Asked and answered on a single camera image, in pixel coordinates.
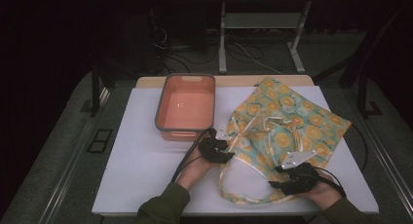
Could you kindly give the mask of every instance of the metal stand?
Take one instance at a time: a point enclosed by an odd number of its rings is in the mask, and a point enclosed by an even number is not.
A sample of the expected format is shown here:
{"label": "metal stand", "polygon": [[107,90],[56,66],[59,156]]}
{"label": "metal stand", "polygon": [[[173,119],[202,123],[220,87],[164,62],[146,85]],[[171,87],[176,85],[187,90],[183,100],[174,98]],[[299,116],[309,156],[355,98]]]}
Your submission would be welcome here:
{"label": "metal stand", "polygon": [[300,37],[301,37],[301,33],[303,33],[304,25],[307,20],[307,15],[310,11],[310,6],[311,6],[311,2],[306,2],[306,5],[304,6],[301,17],[298,20],[297,33],[295,34],[295,39],[294,41],[287,43],[288,50],[289,50],[289,53],[291,54],[292,61],[294,61],[295,68],[297,69],[298,72],[306,71],[304,69],[303,63],[301,62],[300,55],[298,55],[297,46],[298,46],[298,41],[300,40]]}
{"label": "metal stand", "polygon": [[295,38],[287,46],[298,72],[304,72],[304,66],[297,52],[298,42],[304,30],[311,2],[306,2],[301,13],[259,13],[243,14],[225,11],[225,2],[222,3],[221,28],[219,43],[219,73],[227,73],[225,56],[225,28],[296,28]]}

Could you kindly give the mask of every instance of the table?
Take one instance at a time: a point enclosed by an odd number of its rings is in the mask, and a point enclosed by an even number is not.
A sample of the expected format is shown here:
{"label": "table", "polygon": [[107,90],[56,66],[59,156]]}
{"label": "table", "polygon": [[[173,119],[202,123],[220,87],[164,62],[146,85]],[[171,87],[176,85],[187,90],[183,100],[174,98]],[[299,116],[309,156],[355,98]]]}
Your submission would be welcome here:
{"label": "table", "polygon": [[[233,110],[253,91],[264,76],[216,76],[215,127],[228,123]],[[326,107],[319,87],[305,75],[275,76],[309,100]],[[100,215],[135,215],[141,204],[160,195],[191,142],[164,141],[155,128],[156,107],[165,77],[141,78],[125,111],[92,212]],[[268,182],[232,163],[253,187]],[[343,139],[327,169],[339,177],[348,198],[361,211],[377,213],[378,206]],[[319,212],[311,202],[296,199],[280,204],[234,205],[219,195],[218,168],[210,171],[191,191],[192,200],[183,215],[304,215]]]}

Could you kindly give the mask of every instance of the green sleeve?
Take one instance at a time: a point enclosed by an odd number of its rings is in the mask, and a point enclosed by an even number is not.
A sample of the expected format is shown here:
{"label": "green sleeve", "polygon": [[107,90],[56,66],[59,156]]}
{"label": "green sleeve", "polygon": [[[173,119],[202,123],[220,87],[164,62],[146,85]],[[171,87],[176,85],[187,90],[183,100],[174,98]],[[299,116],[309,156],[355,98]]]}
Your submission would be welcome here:
{"label": "green sleeve", "polygon": [[331,224],[380,224],[378,219],[362,213],[346,198],[341,199],[323,214]]}
{"label": "green sleeve", "polygon": [[164,193],[140,206],[136,223],[179,223],[183,209],[190,201],[188,191],[170,183]]}

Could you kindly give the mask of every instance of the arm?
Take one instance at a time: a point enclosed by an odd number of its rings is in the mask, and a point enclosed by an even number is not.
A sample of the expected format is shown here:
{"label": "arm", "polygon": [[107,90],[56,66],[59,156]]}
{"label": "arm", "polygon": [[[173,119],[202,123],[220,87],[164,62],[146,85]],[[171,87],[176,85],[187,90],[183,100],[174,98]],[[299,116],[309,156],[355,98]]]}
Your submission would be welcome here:
{"label": "arm", "polygon": [[[327,174],[320,172],[319,175],[332,180]],[[382,223],[378,219],[359,211],[347,198],[343,198],[340,193],[326,183],[319,182],[310,192],[300,194],[300,196],[314,202],[323,211],[322,214],[331,224]]]}
{"label": "arm", "polygon": [[183,169],[176,182],[170,183],[161,196],[150,199],[139,208],[136,223],[179,223],[182,211],[190,201],[189,190],[217,166],[200,156],[197,147],[187,160],[195,161]]}

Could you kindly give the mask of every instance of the fabric bag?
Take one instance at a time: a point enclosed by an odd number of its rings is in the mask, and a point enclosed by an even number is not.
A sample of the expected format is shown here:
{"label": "fabric bag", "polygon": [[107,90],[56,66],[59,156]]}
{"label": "fabric bag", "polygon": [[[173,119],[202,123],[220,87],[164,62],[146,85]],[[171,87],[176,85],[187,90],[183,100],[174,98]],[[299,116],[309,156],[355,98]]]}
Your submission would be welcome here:
{"label": "fabric bag", "polygon": [[[268,181],[285,182],[278,174],[288,152],[315,150],[308,162],[324,168],[351,122],[312,103],[273,77],[266,77],[252,95],[233,113],[228,125],[228,152]],[[235,204],[263,204],[289,200],[279,189],[265,199],[224,191],[224,174],[231,161],[222,165],[218,184],[221,196]]]}

